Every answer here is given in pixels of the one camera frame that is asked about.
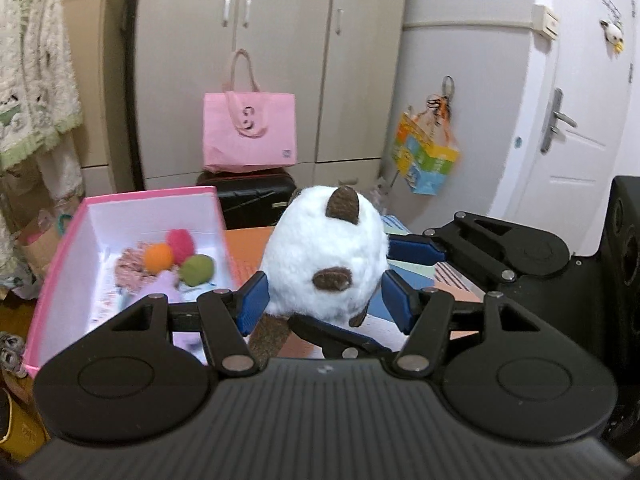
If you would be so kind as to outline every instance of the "brown plush ear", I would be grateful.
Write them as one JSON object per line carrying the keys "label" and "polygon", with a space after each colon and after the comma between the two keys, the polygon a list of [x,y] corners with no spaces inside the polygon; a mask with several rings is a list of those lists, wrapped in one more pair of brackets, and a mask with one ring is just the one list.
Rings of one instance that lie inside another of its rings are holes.
{"label": "brown plush ear", "polygon": [[289,198],[289,203],[287,205],[290,205],[291,202],[293,202],[297,196],[302,193],[303,188],[302,187],[297,187],[294,191],[293,194],[291,195],[291,198]]}
{"label": "brown plush ear", "polygon": [[364,306],[364,308],[362,309],[362,312],[359,314],[356,314],[356,316],[353,316],[350,320],[349,320],[349,326],[360,326],[361,324],[364,323],[364,319],[367,317],[367,310],[369,310],[369,301],[367,301],[367,304]]}
{"label": "brown plush ear", "polygon": [[356,190],[349,186],[336,189],[329,197],[325,214],[328,218],[337,218],[358,225],[360,201]]}
{"label": "brown plush ear", "polygon": [[264,368],[270,358],[279,354],[290,334],[291,330],[286,319],[269,316],[269,314],[262,315],[249,336],[248,345],[249,351],[260,368]]}
{"label": "brown plush ear", "polygon": [[344,267],[329,267],[328,269],[318,270],[311,281],[318,290],[326,290],[328,292],[342,292],[347,290],[353,283],[351,271]]}

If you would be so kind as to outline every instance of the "olive green ball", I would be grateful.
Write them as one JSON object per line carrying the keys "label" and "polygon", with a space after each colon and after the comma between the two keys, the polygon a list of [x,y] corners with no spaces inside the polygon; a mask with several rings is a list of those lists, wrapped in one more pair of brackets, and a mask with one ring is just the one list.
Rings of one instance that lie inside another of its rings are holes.
{"label": "olive green ball", "polygon": [[180,279],[189,286],[207,283],[215,270],[213,258],[206,254],[196,254],[187,258],[180,267]]}

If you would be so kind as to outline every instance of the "yellow bin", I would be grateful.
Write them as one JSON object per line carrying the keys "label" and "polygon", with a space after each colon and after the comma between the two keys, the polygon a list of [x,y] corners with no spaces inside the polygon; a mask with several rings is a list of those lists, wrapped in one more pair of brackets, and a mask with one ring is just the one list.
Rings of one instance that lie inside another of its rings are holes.
{"label": "yellow bin", "polygon": [[11,454],[16,462],[22,462],[45,443],[44,431],[13,399],[0,388],[0,449]]}

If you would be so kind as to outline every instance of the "pink fuzzy toy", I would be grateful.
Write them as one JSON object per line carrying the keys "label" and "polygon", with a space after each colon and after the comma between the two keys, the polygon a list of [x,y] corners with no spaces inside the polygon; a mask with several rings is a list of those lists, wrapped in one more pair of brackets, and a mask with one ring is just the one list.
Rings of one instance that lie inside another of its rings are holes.
{"label": "pink fuzzy toy", "polygon": [[165,238],[166,243],[174,253],[174,263],[181,265],[187,258],[196,253],[193,238],[187,229],[171,229]]}

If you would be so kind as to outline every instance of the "black suitcase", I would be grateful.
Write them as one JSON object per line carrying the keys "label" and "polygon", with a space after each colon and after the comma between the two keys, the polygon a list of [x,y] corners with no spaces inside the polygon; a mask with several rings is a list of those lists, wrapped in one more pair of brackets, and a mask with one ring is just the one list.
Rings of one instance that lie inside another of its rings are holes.
{"label": "black suitcase", "polygon": [[227,229],[276,225],[296,189],[282,169],[253,173],[209,173],[196,186],[215,186]]}

